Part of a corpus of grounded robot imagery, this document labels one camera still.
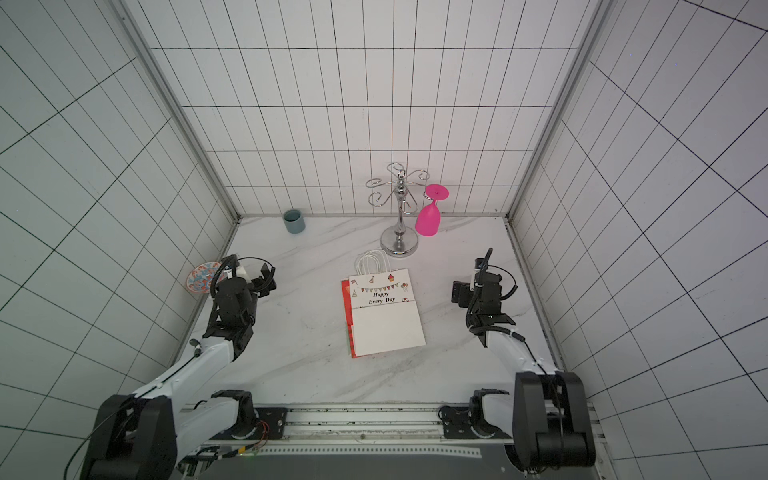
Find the white Happy Every Day bag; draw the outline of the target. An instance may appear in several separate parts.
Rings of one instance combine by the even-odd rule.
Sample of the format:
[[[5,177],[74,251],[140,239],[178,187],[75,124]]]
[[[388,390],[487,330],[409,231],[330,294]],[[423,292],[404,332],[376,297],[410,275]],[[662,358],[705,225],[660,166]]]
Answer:
[[[394,270],[382,250],[363,253],[350,283],[356,358],[421,347],[426,338],[406,269]]]

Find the red printed paper bag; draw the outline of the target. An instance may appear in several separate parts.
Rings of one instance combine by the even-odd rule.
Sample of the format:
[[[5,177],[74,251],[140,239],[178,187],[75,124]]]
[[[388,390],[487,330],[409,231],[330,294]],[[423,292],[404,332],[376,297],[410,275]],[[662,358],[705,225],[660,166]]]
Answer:
[[[353,335],[353,315],[352,315],[351,292],[350,292],[350,283],[349,283],[349,281],[348,280],[342,280],[341,281],[341,288],[342,288],[342,296],[343,296],[343,304],[344,304],[345,321],[346,321],[346,328],[347,328],[347,336],[348,336],[350,356],[353,359],[355,359],[357,357],[357,355],[356,355],[356,351],[355,351],[354,335]]]

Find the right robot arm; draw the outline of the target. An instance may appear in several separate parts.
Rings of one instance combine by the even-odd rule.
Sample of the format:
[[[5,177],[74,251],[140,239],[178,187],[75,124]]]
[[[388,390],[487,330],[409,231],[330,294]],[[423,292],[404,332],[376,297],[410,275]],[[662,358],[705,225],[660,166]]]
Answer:
[[[475,260],[469,282],[455,281],[451,301],[466,311],[465,324],[513,377],[514,389],[479,389],[470,398],[470,428],[480,438],[503,433],[507,457],[525,474],[592,467],[597,460],[586,391],[580,377],[534,354],[502,303],[518,288],[502,291],[503,269],[490,263],[493,250]]]

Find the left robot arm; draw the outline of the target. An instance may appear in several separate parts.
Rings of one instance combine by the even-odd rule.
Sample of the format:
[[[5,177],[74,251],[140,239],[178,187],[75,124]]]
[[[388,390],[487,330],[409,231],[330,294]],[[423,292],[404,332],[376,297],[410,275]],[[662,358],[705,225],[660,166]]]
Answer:
[[[75,452],[83,479],[167,479],[188,457],[221,432],[240,440],[264,427],[252,395],[220,390],[202,405],[185,408],[192,396],[246,350],[256,323],[257,302],[276,288],[268,260],[250,277],[241,257],[222,258],[208,282],[212,307],[191,356],[128,395],[113,395],[99,407],[92,431]]]

